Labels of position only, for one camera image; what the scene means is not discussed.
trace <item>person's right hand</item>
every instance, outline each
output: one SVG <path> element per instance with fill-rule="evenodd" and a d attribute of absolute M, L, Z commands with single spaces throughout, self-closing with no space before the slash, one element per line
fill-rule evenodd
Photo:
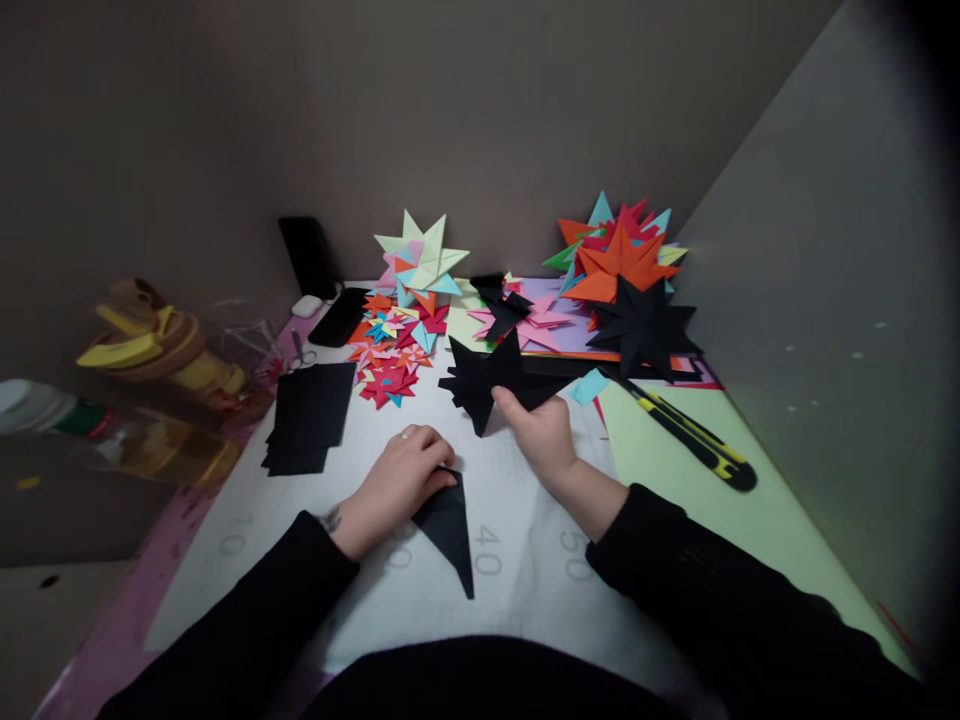
<path fill-rule="evenodd" d="M 495 387 L 492 394 L 513 428 L 517 445 L 530 467 L 547 489 L 551 489 L 577 462 L 567 403 L 552 397 L 533 412 L 527 412 L 507 388 Z"/>

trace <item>person's left hand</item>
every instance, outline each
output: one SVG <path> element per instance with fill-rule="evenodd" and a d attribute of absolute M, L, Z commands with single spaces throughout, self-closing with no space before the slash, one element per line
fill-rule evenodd
<path fill-rule="evenodd" d="M 456 459 L 450 443 L 432 427 L 408 425 L 390 439 L 357 491 L 340 503 L 340 525 L 330 537 L 347 557 L 359 560 L 427 498 L 457 484 L 453 475 L 437 469 Z"/>

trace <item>plastic bottle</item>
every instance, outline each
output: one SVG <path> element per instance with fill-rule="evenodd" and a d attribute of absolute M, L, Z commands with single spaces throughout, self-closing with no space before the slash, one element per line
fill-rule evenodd
<path fill-rule="evenodd" d="M 83 464 L 162 482 L 212 487 L 240 447 L 151 410 L 115 410 L 30 380 L 0 382 L 0 435 L 70 439 Z"/>

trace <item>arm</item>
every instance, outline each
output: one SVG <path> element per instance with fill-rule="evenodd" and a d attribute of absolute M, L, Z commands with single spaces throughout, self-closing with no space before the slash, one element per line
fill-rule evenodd
<path fill-rule="evenodd" d="M 331 533 L 306 512 L 236 587 L 125 690 L 101 718 L 260 718 L 304 645 L 359 571 L 357 561 L 423 501 L 455 483 L 430 427 L 387 444 Z"/>
<path fill-rule="evenodd" d="M 593 541 L 590 564 L 664 626 L 731 717 L 788 708 L 808 717 L 916 715 L 922 686 L 888 662 L 872 637 L 844 625 L 829 603 L 800 592 L 682 508 L 642 486 L 628 490 L 577 459 L 563 400 L 528 413 L 509 391 L 494 397 L 541 482 Z"/>

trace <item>white paper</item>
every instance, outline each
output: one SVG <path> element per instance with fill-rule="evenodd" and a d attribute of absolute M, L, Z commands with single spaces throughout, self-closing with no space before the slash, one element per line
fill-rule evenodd
<path fill-rule="evenodd" d="M 341 359 L 329 350 L 321 361 Z M 696 693 L 697 682 L 656 623 L 596 577 L 584 560 L 586 538 L 546 493 L 494 408 L 478 438 L 466 413 L 437 387 L 453 365 L 440 349 L 421 367 L 416 397 L 403 407 L 351 398 L 343 443 L 321 475 L 268 478 L 260 467 L 273 411 L 254 434 L 220 492 L 147 635 L 162 650 L 206 613 L 256 563 L 301 510 L 320 514 L 362 482 L 387 440 L 413 423 L 436 427 L 463 473 L 475 599 L 456 571 L 412 523 L 364 559 L 304 654 L 339 672 L 363 655 L 448 637 L 528 638 L 609 669 L 664 696 Z M 568 401 L 577 454 L 614 474 L 602 422 L 591 405 Z"/>

